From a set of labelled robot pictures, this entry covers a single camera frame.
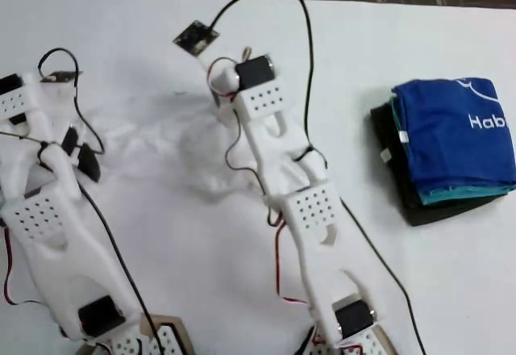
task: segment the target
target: white surface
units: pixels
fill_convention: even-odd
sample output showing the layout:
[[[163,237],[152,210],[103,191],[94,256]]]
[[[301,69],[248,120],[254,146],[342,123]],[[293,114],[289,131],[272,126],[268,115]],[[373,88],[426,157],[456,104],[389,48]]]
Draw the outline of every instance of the white surface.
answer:
[[[211,122],[204,69],[217,56],[239,58],[246,45],[253,55],[271,53],[302,112],[308,50],[296,2],[244,0],[232,7],[217,25],[221,36],[202,54],[203,65],[172,44],[192,20],[208,23],[226,2],[0,0],[0,73],[25,70],[56,46],[76,54],[84,71],[80,104],[108,146],[102,184],[89,189],[151,311],[180,316],[199,354],[292,353],[310,320],[303,307],[275,295],[274,231],[256,192],[207,198],[190,189],[181,163],[181,135]],[[345,2],[308,2],[308,8],[315,46],[311,139],[326,154],[340,194],[406,284],[427,352],[511,349],[516,196],[408,227],[365,117],[392,86],[412,78],[482,76],[493,80],[508,122],[516,123],[516,12]],[[62,57],[49,61],[49,69],[58,61],[69,65]],[[85,220],[94,219],[88,210]],[[351,222],[341,234],[343,266],[398,351],[417,354],[401,292]],[[22,299],[34,291],[20,247],[13,248],[11,292]],[[302,297],[288,233],[281,248],[282,289]],[[39,306],[2,303],[0,338],[5,353],[77,347],[59,337]]]

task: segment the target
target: folded shirt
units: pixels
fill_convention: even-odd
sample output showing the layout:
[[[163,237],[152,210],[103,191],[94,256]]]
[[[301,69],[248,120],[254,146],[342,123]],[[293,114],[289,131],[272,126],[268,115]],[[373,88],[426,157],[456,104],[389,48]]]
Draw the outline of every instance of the folded shirt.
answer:
[[[392,107],[386,103],[371,110],[373,129],[380,142],[382,154],[387,153],[385,163],[392,171],[397,191],[402,200],[403,214],[411,225],[418,226],[446,219],[485,205],[501,195],[475,198],[460,198],[441,200],[423,205],[421,196],[414,183],[410,180],[406,151],[403,149],[398,136],[398,128],[394,122]]]
[[[512,140],[490,80],[415,80],[393,92],[393,112],[418,190],[514,187]]]

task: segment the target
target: red wire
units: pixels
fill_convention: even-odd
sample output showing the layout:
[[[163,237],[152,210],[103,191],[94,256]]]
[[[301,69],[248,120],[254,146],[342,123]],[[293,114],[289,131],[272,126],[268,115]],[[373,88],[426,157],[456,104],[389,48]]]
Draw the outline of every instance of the red wire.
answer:
[[[362,347],[362,345],[347,345],[346,347],[342,347],[340,349],[340,353],[344,354],[344,351],[353,351],[354,349],[358,349],[359,355],[364,355],[364,347]]]
[[[230,93],[227,93],[227,94],[219,94],[219,93],[217,93],[217,90],[215,90],[215,89],[213,88],[213,86],[211,85],[211,81],[210,81],[211,71],[213,70],[213,68],[214,68],[215,64],[217,64],[217,62],[222,61],[222,60],[225,60],[225,61],[231,61],[231,62],[233,62],[235,65],[237,64],[237,62],[236,62],[235,60],[233,60],[233,59],[231,59],[231,58],[229,58],[229,57],[227,57],[227,56],[221,56],[221,57],[219,57],[219,58],[215,59],[215,60],[211,63],[210,67],[208,68],[208,73],[206,74],[206,82],[208,82],[208,86],[210,87],[211,91],[215,92],[215,93],[216,93],[218,96],[220,96],[220,97],[230,98],[230,99],[231,99],[231,101],[232,101],[232,100],[233,100],[233,98],[234,98],[234,97],[236,97],[236,95],[237,95],[237,93],[236,93],[236,92],[230,92]]]
[[[283,297],[280,292],[280,234],[281,230],[286,226],[286,222],[284,220],[281,221],[280,227],[276,231],[276,238],[274,239],[274,248],[276,251],[276,293],[278,296],[280,296],[282,299],[289,303],[301,303],[309,305],[306,301],[300,300],[300,299],[293,299],[290,297]]]
[[[25,300],[25,301],[22,301],[21,303],[17,303],[9,296],[9,276],[10,276],[11,270],[13,269],[13,250],[12,250],[12,247],[10,246],[9,228],[4,227],[3,229],[4,229],[3,236],[4,236],[4,239],[6,240],[6,251],[7,251],[7,274],[6,274],[6,279],[3,282],[3,297],[4,297],[4,299],[7,301],[7,303],[9,305],[12,305],[12,306],[17,306],[17,305],[22,305],[22,304],[29,304],[29,303],[45,305],[45,304],[43,304],[43,303],[41,303],[39,301],[36,301],[36,300]]]

